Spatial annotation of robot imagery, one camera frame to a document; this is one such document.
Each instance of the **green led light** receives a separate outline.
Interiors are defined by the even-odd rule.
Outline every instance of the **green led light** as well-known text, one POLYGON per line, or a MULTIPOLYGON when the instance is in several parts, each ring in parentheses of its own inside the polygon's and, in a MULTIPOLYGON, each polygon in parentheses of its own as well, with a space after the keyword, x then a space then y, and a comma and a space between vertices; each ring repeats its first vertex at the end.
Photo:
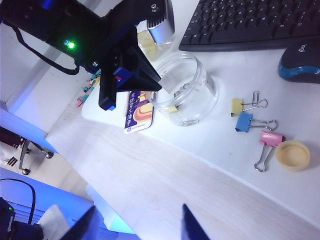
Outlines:
POLYGON ((74 42, 69 42, 68 43, 68 48, 69 49, 74 49, 76 47, 75 43, 74 42))
POLYGON ((65 40, 63 44, 66 45, 66 47, 70 50, 75 50, 77 47, 75 42, 69 40, 65 40))

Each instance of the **card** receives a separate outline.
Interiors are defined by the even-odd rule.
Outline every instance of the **card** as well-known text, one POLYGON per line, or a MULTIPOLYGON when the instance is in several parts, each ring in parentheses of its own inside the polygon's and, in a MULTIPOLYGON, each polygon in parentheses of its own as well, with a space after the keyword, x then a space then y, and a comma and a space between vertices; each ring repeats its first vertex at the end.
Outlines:
POLYGON ((148 101, 145 91, 131 91, 125 116, 124 133, 147 129, 152 124, 154 107, 148 101))

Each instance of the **logo on mouse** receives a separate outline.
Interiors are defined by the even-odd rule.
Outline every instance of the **logo on mouse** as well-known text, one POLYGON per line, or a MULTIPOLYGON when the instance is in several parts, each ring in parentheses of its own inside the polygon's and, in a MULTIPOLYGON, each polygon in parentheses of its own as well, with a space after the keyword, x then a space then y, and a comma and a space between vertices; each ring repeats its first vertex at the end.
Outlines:
POLYGON ((305 47, 307 46, 307 44, 303 44, 299 49, 298 49, 298 51, 300 52, 300 53, 303 53, 303 52, 305 52, 305 47))

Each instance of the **wheel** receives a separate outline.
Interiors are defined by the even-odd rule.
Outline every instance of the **wheel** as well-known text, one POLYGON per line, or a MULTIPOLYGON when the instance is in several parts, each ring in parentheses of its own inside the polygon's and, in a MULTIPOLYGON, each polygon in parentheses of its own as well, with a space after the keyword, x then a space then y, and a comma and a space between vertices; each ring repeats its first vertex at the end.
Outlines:
POLYGON ((47 158, 47 159, 50 159, 50 158, 52 158, 54 156, 54 153, 52 152, 52 151, 47 151, 46 153, 45 153, 45 157, 47 158))
POLYGON ((31 171, 30 171, 30 169, 28 169, 28 168, 22 169, 22 174, 23 174, 23 175, 29 175, 30 172, 31 172, 31 171))

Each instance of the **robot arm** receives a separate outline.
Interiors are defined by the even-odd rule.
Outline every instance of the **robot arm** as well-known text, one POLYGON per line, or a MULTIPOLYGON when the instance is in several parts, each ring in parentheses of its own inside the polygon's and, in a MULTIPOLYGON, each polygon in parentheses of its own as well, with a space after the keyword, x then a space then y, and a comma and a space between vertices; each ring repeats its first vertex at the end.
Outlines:
POLYGON ((21 44, 66 74, 79 66, 94 74, 101 69, 99 105, 116 106, 117 92, 158 91, 159 75, 138 47, 136 25, 147 20, 154 41, 174 31, 171 0, 123 0, 99 17, 76 0, 2 0, 0 18, 12 27, 21 44), (66 69, 42 56, 23 40, 19 29, 45 41, 74 59, 66 69))

